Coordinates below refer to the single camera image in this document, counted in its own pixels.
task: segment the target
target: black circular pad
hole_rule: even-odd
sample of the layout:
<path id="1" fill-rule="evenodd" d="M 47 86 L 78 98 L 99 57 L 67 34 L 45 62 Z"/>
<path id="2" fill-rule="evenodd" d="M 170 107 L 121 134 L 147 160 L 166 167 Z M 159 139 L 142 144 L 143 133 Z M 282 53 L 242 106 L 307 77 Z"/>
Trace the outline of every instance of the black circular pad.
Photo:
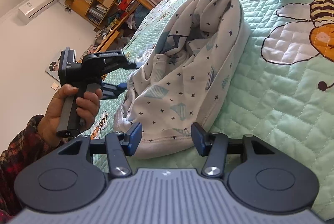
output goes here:
<path id="1" fill-rule="evenodd" d="M 256 181 L 268 190 L 282 191 L 292 187 L 296 179 L 289 171 L 280 168 L 267 168 L 256 175 Z"/>
<path id="2" fill-rule="evenodd" d="M 46 190 L 61 191 L 72 187 L 77 179 L 78 175 L 74 171 L 65 168 L 55 168 L 42 173 L 38 178 L 38 182 Z"/>
<path id="3" fill-rule="evenodd" d="M 45 213 L 69 212 L 91 203 L 104 190 L 106 177 L 86 160 L 87 151 L 61 152 L 51 152 L 16 177 L 14 190 L 23 205 Z"/>
<path id="4" fill-rule="evenodd" d="M 240 201 L 268 213 L 311 207 L 319 191 L 315 174 L 283 153 L 251 155 L 229 174 L 228 186 Z"/>

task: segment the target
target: hand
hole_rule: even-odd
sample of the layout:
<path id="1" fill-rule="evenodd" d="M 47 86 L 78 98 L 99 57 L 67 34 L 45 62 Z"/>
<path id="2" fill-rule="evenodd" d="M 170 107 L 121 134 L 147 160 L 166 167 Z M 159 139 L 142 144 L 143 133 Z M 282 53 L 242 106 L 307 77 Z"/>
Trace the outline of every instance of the hand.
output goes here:
<path id="1" fill-rule="evenodd" d="M 61 137 L 56 136 L 57 127 L 61 118 L 61 110 L 64 100 L 68 96 L 73 96 L 78 92 L 78 88 L 69 84 L 63 85 L 53 96 L 46 114 L 37 126 L 38 134 L 51 147 L 57 147 Z M 95 117 L 99 112 L 102 90 L 97 89 L 95 93 L 86 91 L 83 98 L 77 98 L 78 108 L 76 113 L 85 120 L 85 125 L 80 129 L 82 132 L 88 130 L 95 122 Z"/>

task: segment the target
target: star-patterned fabric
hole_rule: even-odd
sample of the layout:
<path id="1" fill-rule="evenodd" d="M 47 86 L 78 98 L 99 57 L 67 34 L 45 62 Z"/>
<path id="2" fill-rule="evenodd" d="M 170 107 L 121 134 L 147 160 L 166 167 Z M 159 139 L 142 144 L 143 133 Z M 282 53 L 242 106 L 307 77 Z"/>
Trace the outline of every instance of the star-patterned fabric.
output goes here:
<path id="1" fill-rule="evenodd" d="M 187 149 L 193 122 L 211 127 L 250 32 L 239 0 L 187 0 L 178 8 L 148 60 L 128 77 L 115 114 L 115 131 L 143 126 L 135 157 Z"/>

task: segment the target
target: metal screw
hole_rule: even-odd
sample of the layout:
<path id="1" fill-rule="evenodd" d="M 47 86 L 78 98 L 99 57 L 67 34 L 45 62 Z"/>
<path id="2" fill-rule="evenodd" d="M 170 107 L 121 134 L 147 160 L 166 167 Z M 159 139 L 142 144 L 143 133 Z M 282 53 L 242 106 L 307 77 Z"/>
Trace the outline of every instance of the metal screw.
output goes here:
<path id="1" fill-rule="evenodd" d="M 215 176 L 220 173 L 220 169 L 217 167 L 207 167 L 204 169 L 204 173 L 209 176 Z"/>
<path id="2" fill-rule="evenodd" d="M 113 173 L 117 176 L 124 176 L 129 174 L 130 170 L 126 167 L 115 167 Z"/>

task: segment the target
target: poster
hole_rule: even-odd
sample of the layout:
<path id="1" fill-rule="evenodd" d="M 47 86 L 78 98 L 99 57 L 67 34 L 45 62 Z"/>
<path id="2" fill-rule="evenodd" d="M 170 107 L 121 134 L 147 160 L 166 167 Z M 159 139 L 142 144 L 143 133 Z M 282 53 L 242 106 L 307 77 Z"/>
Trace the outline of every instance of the poster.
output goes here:
<path id="1" fill-rule="evenodd" d="M 59 82 L 58 70 L 59 70 L 60 57 L 61 57 L 61 50 L 54 56 L 49 66 L 45 70 L 48 74 L 50 74 L 58 82 Z"/>

